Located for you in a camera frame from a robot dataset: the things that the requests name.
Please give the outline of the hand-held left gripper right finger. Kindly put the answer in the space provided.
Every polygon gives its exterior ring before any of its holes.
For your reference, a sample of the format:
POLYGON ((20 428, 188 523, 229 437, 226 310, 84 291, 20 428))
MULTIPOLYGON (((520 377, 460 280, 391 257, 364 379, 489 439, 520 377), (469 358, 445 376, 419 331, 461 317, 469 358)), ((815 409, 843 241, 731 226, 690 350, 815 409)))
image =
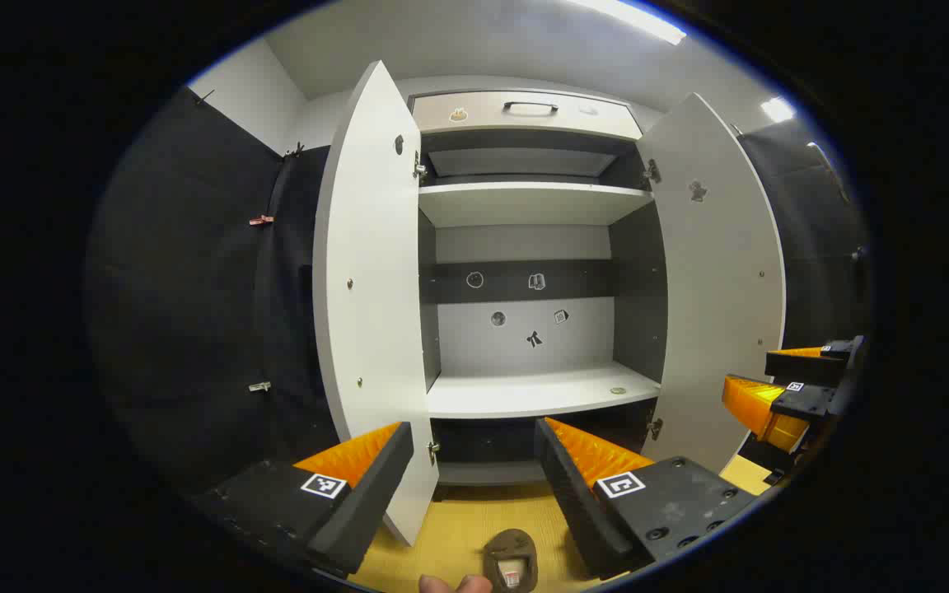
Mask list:
POLYGON ((682 455, 652 461, 551 418, 535 421, 534 448, 584 566, 602 581, 669 562, 755 499, 682 455))

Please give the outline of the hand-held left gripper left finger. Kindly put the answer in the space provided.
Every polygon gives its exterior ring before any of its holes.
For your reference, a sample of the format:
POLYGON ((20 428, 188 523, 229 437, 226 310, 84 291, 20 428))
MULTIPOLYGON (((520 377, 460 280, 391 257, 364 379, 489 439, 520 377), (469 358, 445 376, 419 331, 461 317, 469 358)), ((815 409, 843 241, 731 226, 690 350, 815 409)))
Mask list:
POLYGON ((263 460, 192 496, 196 509, 289 569, 349 577, 361 567, 414 453, 393 422, 304 460, 263 460))

